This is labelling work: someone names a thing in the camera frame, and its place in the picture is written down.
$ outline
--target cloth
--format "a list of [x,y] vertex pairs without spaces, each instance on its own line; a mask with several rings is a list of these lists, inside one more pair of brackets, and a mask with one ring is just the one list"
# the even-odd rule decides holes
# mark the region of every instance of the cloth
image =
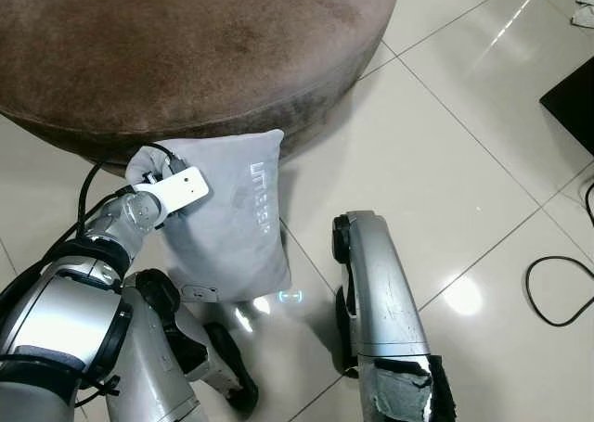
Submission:
[[594,0],[577,0],[581,5],[572,18],[572,23],[578,26],[594,28]]
[[[278,153],[283,133],[160,144],[198,167],[211,192],[167,218],[161,231],[168,274],[183,301],[248,301],[290,288],[280,239]],[[126,170],[130,184],[154,171],[167,177],[165,156],[142,147]]]

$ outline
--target white tile floor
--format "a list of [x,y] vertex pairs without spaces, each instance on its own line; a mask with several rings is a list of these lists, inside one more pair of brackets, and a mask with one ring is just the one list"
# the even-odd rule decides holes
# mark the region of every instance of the white tile floor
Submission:
[[[356,381],[332,365],[340,270],[329,230],[351,209],[386,217],[458,420],[594,420],[594,311],[548,327],[522,289],[537,257],[594,261],[582,200],[592,156],[537,102],[594,56],[594,34],[571,26],[572,15],[573,0],[398,0],[329,131],[281,167],[286,250],[303,302],[266,297],[270,314],[251,316],[251,334],[229,323],[261,387],[251,420],[361,421]],[[0,127],[3,286],[72,220],[89,166],[6,120]],[[94,195],[120,182],[102,174]],[[154,237],[136,267],[161,266],[160,254]],[[566,265],[538,273],[535,294],[556,318],[594,292]],[[207,387],[196,390],[212,421],[238,420]],[[106,421],[105,404],[77,420]]]

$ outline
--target suede upholstery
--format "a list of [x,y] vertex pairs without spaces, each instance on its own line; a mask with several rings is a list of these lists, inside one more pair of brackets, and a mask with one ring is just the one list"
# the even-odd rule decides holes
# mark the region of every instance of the suede upholstery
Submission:
[[0,113],[89,159],[272,128],[287,154],[365,68],[394,2],[0,0]]

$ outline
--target brown ottoman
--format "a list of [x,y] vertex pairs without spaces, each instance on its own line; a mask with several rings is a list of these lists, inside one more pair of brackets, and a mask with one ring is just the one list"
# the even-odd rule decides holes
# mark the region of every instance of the brown ottoman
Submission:
[[288,154],[365,68],[394,2],[0,0],[0,113],[91,160],[272,128]]

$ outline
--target floor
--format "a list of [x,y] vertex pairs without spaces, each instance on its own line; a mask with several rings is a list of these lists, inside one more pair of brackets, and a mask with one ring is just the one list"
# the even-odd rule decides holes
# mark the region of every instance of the floor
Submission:
[[[231,325],[261,389],[251,420],[361,420],[356,381],[333,366],[340,268],[329,240],[331,219],[359,209],[390,225],[432,350],[444,356],[459,421],[594,420],[594,312],[552,328],[522,288],[538,257],[594,264],[582,200],[592,155],[538,104],[594,55],[594,31],[570,25],[574,10],[574,0],[398,0],[331,131],[281,166],[295,293],[266,297],[250,330]],[[72,221],[89,167],[0,125],[6,283]],[[102,174],[93,195],[120,182]],[[136,268],[160,266],[159,244],[149,239]],[[565,264],[535,278],[542,307],[558,319],[593,292],[594,282]],[[206,386],[196,391],[211,421],[239,420]],[[105,421],[105,404],[76,417]]]

